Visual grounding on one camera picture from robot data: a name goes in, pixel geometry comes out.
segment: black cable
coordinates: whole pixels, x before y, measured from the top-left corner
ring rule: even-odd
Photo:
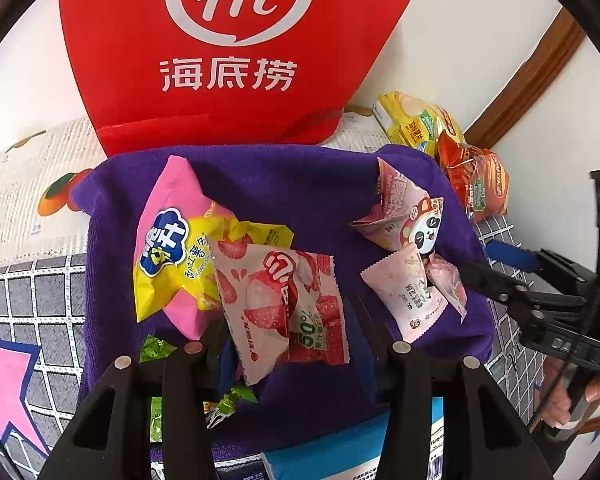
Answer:
[[[544,393],[544,396],[542,397],[542,400],[540,401],[539,406],[536,408],[533,415],[529,419],[529,422],[526,424],[526,427],[530,432],[534,430],[534,426],[536,425],[536,422],[540,418],[540,414],[546,408],[547,404],[549,403],[549,400],[551,399],[551,395],[553,394],[555,389],[558,387],[558,384],[560,384],[560,382],[562,381],[562,377],[563,377],[567,367],[569,366],[571,357],[573,356],[573,353],[576,351],[576,348],[578,347],[579,343],[582,341],[583,336],[585,336],[586,333],[589,331],[591,324],[593,323],[594,315],[595,315],[596,311],[598,310],[599,306],[600,306],[600,286],[596,290],[596,295],[595,295],[594,301],[591,305],[591,309],[587,313],[587,318],[584,320],[583,324],[580,327],[580,331],[578,332],[576,341],[574,341],[574,343],[571,345],[571,348],[569,349],[569,353],[567,354],[567,357],[565,358],[564,362],[562,363],[562,366],[560,367],[558,374],[554,378],[553,382],[551,383],[551,385],[549,386],[547,391]]]

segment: small pink wrapper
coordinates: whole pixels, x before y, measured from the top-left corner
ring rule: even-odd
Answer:
[[[430,198],[429,193],[381,158],[378,164],[380,203],[350,225],[388,251],[414,243],[420,254],[429,254],[442,221],[443,198]]]
[[[447,301],[427,277],[418,248],[407,244],[360,275],[394,316],[402,338],[413,343],[438,320]]]
[[[228,251],[227,242],[207,243],[247,385],[279,362],[349,362],[332,256],[247,243]]]
[[[429,256],[426,271],[436,288],[460,313],[460,323],[462,323],[466,317],[466,292],[458,268],[434,253]]]

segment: red paper bag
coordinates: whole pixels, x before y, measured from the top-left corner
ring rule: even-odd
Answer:
[[[317,143],[409,0],[60,0],[107,155],[171,144]]]

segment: orange bread package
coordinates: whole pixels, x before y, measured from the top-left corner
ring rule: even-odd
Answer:
[[[471,222],[506,214],[509,175],[495,153],[455,142],[442,132],[438,156]]]

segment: purple cloth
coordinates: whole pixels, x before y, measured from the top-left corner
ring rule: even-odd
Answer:
[[[286,224],[293,248],[333,254],[341,294],[362,294],[373,316],[398,337],[388,310],[360,277],[387,252],[349,227],[378,201],[376,154],[317,146],[177,146],[126,153],[103,162],[72,197],[91,215],[86,266],[86,362],[80,398],[113,360],[137,357],[148,334],[179,343],[163,312],[136,323],[132,255],[144,203],[169,155],[187,158],[204,193],[239,219]],[[484,262],[481,244],[435,161],[411,148],[385,146],[377,155],[431,196],[445,199],[436,251],[458,264]],[[468,292],[467,316],[446,308],[416,346],[430,355],[460,358],[490,354],[494,323],[486,300]],[[211,431],[216,460],[300,444],[334,433],[386,409],[372,403],[352,365],[285,364],[259,385],[258,404],[241,405]]]

